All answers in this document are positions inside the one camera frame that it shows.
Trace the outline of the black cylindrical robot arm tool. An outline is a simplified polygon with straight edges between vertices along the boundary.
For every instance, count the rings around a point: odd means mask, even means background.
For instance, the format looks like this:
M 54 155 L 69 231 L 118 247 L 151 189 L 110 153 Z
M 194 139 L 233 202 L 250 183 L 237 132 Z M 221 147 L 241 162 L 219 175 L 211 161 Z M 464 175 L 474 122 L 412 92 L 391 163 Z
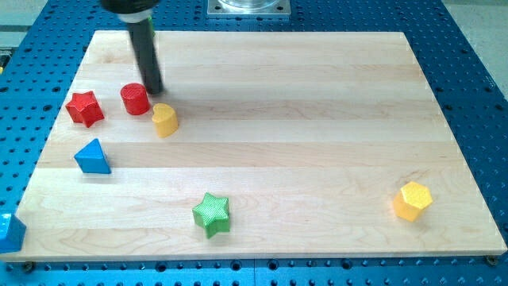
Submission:
M 100 0 L 101 6 L 126 24 L 142 82 L 150 95 L 164 90 L 154 45 L 152 9 L 160 0 Z

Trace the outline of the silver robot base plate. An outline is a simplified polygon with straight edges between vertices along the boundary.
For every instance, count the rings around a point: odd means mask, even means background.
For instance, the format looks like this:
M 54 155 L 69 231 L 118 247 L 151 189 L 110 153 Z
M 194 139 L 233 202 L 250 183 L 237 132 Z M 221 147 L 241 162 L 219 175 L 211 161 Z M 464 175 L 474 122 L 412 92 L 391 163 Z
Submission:
M 233 15 L 283 15 L 291 14 L 290 0 L 208 0 L 207 14 Z

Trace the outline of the green block behind arm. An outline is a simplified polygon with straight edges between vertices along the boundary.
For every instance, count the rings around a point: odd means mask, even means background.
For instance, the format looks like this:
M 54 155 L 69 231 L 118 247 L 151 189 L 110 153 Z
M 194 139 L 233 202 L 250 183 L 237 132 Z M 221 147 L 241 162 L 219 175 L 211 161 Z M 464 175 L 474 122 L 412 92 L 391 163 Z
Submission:
M 156 32 L 155 32 L 155 28 L 154 28 L 154 25 L 153 25 L 152 16 L 148 17 L 148 23 L 149 23 L 150 30 L 151 30 L 151 33 L 152 33 L 152 37 L 154 37 L 156 35 Z

